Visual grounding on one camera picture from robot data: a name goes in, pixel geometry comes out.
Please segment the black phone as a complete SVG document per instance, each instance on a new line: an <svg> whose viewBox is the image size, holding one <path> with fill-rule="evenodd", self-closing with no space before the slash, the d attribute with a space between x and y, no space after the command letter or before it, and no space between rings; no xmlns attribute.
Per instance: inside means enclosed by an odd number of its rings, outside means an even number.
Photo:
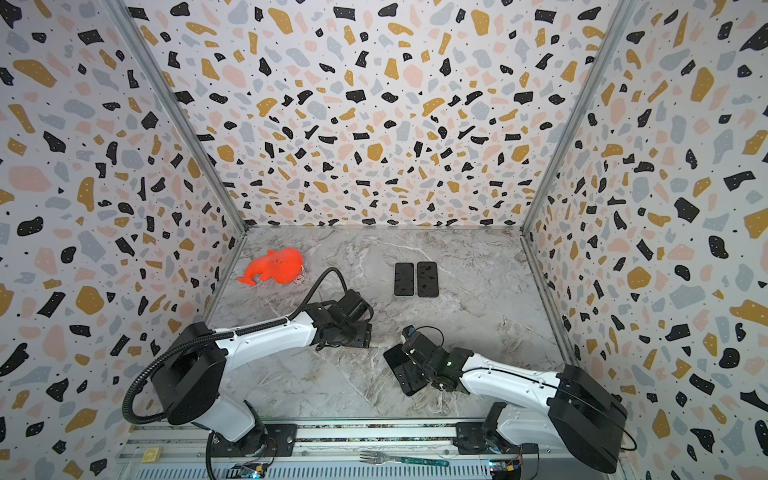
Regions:
<svg viewBox="0 0 768 480"><path fill-rule="evenodd" d="M402 392L407 397L411 397L425 388L429 381L424 371L403 352L402 348L402 344L393 346L384 353L384 359Z"/></svg>

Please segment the light blue phone case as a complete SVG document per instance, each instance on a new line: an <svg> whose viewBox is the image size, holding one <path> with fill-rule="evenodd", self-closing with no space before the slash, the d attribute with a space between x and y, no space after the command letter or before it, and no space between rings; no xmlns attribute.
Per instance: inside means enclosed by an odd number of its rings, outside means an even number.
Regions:
<svg viewBox="0 0 768 480"><path fill-rule="evenodd" d="M415 294L415 267L413 263L398 262L394 266L394 295L397 297Z"/></svg>

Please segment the black phone case camera cutout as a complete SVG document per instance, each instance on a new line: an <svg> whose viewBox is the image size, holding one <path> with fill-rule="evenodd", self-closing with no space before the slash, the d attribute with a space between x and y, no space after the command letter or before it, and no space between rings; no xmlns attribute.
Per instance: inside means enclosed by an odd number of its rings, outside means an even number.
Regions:
<svg viewBox="0 0 768 480"><path fill-rule="evenodd" d="M437 298L439 296L439 279L437 264L433 261L422 261L416 265L417 295L422 298Z"/></svg>

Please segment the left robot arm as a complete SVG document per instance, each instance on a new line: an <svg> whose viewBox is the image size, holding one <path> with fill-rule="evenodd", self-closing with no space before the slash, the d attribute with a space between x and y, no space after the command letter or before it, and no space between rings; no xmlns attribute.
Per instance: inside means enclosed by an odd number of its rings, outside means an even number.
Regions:
<svg viewBox="0 0 768 480"><path fill-rule="evenodd" d="M231 443L260 442L263 423L248 402L222 390L222 379L284 350L367 348L373 316L370 304L350 289L339 300L309 303L295 316L234 329L189 326L172 345L184 349L150 375L164 420L174 426L194 424Z"/></svg>

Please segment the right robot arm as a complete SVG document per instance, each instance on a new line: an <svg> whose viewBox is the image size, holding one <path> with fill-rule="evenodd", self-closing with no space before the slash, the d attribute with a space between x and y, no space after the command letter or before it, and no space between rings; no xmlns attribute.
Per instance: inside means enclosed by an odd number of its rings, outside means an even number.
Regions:
<svg viewBox="0 0 768 480"><path fill-rule="evenodd" d="M442 392L494 398L482 435L486 446L534 443L565 448L587 467L614 474L625 430L626 408L584 369L566 365L560 372L533 371L502 364L466 348L450 351L433 343L421 327L401 334L407 391L430 385Z"/></svg>

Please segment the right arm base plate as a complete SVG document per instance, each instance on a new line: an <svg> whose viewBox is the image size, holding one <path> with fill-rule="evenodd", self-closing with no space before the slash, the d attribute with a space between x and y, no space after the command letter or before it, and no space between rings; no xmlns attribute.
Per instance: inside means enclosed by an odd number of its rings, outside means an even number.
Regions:
<svg viewBox="0 0 768 480"><path fill-rule="evenodd" d="M461 455L518 455L539 452L537 444L512 444L483 422L458 422L455 429L453 445Z"/></svg>

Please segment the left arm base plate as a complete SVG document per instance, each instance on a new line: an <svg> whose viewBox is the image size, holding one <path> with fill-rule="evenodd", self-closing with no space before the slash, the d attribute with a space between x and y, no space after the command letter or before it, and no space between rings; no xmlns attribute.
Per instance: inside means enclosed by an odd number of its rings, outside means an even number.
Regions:
<svg viewBox="0 0 768 480"><path fill-rule="evenodd" d="M294 423L259 424L234 442L214 433L206 453L212 458L290 457L297 431L298 425Z"/></svg>

